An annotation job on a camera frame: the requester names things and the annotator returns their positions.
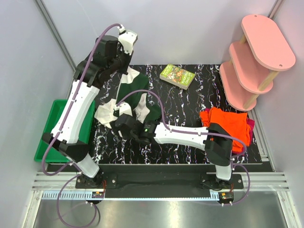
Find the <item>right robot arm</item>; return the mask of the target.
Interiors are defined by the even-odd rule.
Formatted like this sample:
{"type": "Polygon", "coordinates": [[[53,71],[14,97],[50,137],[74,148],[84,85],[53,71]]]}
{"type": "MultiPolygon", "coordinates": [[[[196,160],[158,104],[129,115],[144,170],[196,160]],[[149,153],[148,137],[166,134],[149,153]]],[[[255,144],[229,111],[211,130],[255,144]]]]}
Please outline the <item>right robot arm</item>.
{"type": "Polygon", "coordinates": [[[215,165],[216,174],[208,187],[227,188],[232,184],[232,137],[217,123],[209,127],[181,127],[166,125],[158,121],[141,123],[134,117],[123,114],[110,122],[112,129],[123,139],[138,143],[178,144],[204,151],[210,163],[215,165]]]}

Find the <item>white and green t-shirt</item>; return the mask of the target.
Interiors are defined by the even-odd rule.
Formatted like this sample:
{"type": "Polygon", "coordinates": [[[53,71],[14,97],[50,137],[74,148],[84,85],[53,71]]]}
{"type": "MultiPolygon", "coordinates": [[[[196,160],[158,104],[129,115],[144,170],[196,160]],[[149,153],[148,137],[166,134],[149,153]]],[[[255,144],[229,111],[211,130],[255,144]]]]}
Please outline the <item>white and green t-shirt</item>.
{"type": "Polygon", "coordinates": [[[119,111],[114,108],[129,93],[139,90],[124,100],[130,106],[131,114],[135,114],[136,120],[141,123],[145,121],[156,121],[162,112],[158,104],[148,103],[149,89],[148,76],[128,67],[127,74],[123,74],[118,86],[116,98],[111,99],[104,105],[100,105],[95,112],[95,119],[102,125],[111,128],[110,122],[115,121],[119,116],[119,111]]]}

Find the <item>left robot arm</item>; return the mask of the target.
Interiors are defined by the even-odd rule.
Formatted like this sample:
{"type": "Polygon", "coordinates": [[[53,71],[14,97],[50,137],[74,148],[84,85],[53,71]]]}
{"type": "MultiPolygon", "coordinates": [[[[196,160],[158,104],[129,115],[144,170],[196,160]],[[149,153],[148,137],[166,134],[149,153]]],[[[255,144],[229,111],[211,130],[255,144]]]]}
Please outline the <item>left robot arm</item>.
{"type": "Polygon", "coordinates": [[[57,124],[51,132],[42,135],[48,144],[46,152],[52,148],[60,152],[92,188],[102,184],[102,171],[89,155],[90,146],[79,140],[80,129],[93,100],[111,74],[130,73],[137,39],[138,35],[131,31],[118,37],[104,35],[96,39],[91,53],[76,68],[70,96],[57,124]]]}

